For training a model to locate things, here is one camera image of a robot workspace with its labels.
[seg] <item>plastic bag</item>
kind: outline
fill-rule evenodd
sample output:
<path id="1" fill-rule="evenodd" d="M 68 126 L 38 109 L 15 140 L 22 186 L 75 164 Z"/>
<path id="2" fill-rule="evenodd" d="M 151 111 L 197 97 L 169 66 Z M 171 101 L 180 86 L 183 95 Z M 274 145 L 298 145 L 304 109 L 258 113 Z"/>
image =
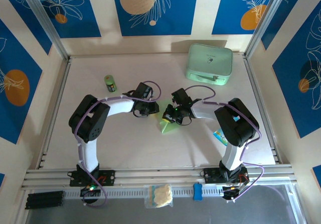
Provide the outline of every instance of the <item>plastic bag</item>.
<path id="1" fill-rule="evenodd" d="M 171 185 L 146 185 L 144 188 L 146 208 L 160 208 L 167 205 L 173 206 Z"/>

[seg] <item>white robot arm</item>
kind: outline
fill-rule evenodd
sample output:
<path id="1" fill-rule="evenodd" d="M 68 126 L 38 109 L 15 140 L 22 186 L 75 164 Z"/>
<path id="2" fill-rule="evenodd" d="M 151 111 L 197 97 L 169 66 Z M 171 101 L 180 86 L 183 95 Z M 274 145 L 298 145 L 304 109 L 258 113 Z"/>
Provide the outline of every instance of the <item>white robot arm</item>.
<path id="1" fill-rule="evenodd" d="M 129 113 L 133 109 L 134 100 L 132 99 L 116 99 L 108 101 L 108 106 L 110 107 L 107 117 L 119 114 L 119 113 Z M 92 172 L 94 169 L 98 167 L 98 159 L 97 159 L 97 138 L 88 141 L 87 143 L 81 143 L 82 153 L 83 153 L 83 161 L 85 168 Z"/>
<path id="2" fill-rule="evenodd" d="M 121 97 L 98 101 L 91 95 L 85 96 L 69 120 L 69 126 L 75 134 L 81 147 L 80 161 L 77 171 L 72 172 L 72 179 L 77 179 L 77 186 L 88 186 L 92 179 L 99 179 L 99 162 L 97 160 L 96 144 L 106 118 L 118 113 L 128 113 L 138 110 L 142 116 L 159 112 L 155 101 L 146 101 L 152 95 L 152 88 L 140 83 L 135 91 L 130 91 Z M 172 93 L 173 103 L 168 105 L 163 114 L 163 120 L 182 125 L 183 118 L 206 118 L 217 120 L 228 140 L 226 152 L 219 163 L 219 168 L 204 169 L 206 183 L 240 183 L 240 175 L 246 176 L 247 169 L 242 164 L 241 156 L 247 141 L 252 139 L 259 125 L 254 116 L 238 98 L 231 100 L 226 106 L 206 102 L 201 99 L 192 100 L 184 89 Z M 228 195 L 237 196 L 239 191 Z"/>

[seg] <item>gray floor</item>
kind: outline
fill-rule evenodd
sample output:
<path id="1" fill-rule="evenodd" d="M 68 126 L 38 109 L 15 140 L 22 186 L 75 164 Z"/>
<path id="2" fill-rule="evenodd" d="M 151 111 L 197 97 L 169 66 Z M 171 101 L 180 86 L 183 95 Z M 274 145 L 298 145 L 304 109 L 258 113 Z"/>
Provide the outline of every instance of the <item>gray floor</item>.
<path id="1" fill-rule="evenodd" d="M 144 199 L 112 199 L 101 209 L 85 207 L 80 200 L 67 200 L 63 207 L 31 210 L 27 223 L 295 223 L 284 186 L 277 190 L 254 186 L 236 203 L 226 203 L 221 197 L 200 202 L 175 198 L 173 207 L 157 209 L 145 209 Z"/>

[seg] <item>mint green bag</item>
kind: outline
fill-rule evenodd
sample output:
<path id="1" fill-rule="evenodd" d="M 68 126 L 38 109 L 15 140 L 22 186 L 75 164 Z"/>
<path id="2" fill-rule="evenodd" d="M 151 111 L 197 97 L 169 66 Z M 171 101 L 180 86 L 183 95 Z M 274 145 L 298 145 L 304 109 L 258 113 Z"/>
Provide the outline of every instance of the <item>mint green bag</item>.
<path id="1" fill-rule="evenodd" d="M 233 52 L 228 48 L 193 44 L 186 77 L 197 82 L 224 85 L 232 73 Z"/>

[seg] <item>small green can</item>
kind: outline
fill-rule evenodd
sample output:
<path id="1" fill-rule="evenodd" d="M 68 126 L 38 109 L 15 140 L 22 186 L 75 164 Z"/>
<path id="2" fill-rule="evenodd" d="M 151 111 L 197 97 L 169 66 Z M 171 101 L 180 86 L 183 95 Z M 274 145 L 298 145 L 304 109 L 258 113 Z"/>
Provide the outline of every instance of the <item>small green can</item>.
<path id="1" fill-rule="evenodd" d="M 116 84 L 112 75 L 105 76 L 104 80 L 109 92 L 115 92 L 117 90 Z"/>

